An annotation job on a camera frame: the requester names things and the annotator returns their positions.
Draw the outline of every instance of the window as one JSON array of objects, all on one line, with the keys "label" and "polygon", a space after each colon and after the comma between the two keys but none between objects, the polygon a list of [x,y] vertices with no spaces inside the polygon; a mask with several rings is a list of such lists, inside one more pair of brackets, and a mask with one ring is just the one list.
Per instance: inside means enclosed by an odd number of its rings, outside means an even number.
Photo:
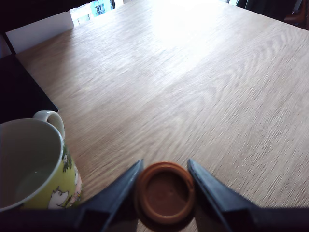
[{"label": "window", "polygon": [[104,4],[101,4],[99,6],[96,6],[95,9],[97,10],[97,16],[105,13]]},{"label": "window", "polygon": [[87,22],[89,20],[90,20],[90,16],[88,14],[77,19],[78,24],[82,24],[82,23]]}]

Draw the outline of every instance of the mug rim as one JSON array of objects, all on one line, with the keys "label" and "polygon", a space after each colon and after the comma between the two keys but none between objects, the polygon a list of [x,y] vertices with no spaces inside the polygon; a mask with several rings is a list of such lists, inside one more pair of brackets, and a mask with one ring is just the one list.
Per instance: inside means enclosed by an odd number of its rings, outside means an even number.
[{"label": "mug rim", "polygon": [[62,139],[62,136],[60,134],[60,132],[56,129],[56,127],[54,127],[52,124],[48,123],[48,122],[43,122],[41,120],[38,119],[34,119],[34,118],[22,118],[22,119],[16,119],[16,120],[12,120],[12,121],[8,121],[8,122],[4,122],[2,124],[0,124],[0,134],[1,134],[1,127],[3,125],[10,125],[10,124],[15,124],[15,123],[19,123],[21,121],[36,121],[36,123],[39,123],[41,125],[43,124],[47,124],[48,127],[50,127],[51,129],[53,129],[57,134],[58,134],[58,139],[60,141],[60,153],[59,153],[59,157],[58,157],[58,161],[57,164],[55,165],[53,171],[50,173],[50,175],[48,176],[48,178],[44,181],[43,184],[41,184],[33,193],[31,193],[30,195],[28,195],[27,197],[25,197],[24,199],[22,199],[21,201],[18,201],[14,204],[11,204],[9,206],[6,206],[4,208],[0,208],[0,212],[3,212],[5,210],[9,210],[12,208],[15,208],[27,201],[29,201],[30,199],[32,199],[33,197],[35,197],[49,182],[50,180],[53,178],[53,176],[55,175],[59,165],[61,164],[61,157],[62,157],[62,153],[63,153],[63,146],[64,146],[64,141]]}]

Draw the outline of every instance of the round lid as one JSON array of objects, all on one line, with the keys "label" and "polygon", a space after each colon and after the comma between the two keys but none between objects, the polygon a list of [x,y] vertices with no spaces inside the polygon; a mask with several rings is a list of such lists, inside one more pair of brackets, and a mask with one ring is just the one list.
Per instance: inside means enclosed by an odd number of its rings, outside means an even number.
[{"label": "round lid", "polygon": [[194,181],[178,164],[155,163],[140,174],[137,194],[141,210],[149,219],[160,224],[175,224],[193,209]]}]

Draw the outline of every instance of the mug handle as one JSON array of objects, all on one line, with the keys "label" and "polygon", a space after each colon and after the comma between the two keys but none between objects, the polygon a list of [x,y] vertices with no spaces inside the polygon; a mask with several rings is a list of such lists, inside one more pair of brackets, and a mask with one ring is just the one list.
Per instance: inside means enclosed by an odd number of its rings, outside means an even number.
[{"label": "mug handle", "polygon": [[34,114],[33,118],[52,124],[54,127],[56,127],[64,139],[64,125],[62,118],[58,113],[52,110],[40,110]]}]

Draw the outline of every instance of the wood grain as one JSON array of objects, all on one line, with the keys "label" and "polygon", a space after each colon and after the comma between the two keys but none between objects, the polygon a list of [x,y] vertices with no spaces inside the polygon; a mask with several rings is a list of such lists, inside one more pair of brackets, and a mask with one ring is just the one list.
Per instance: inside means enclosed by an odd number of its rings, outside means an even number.
[{"label": "wood grain", "polygon": [[307,31],[223,2],[134,0],[18,58],[85,199],[137,159],[194,158],[260,206],[309,206],[308,51]]}]

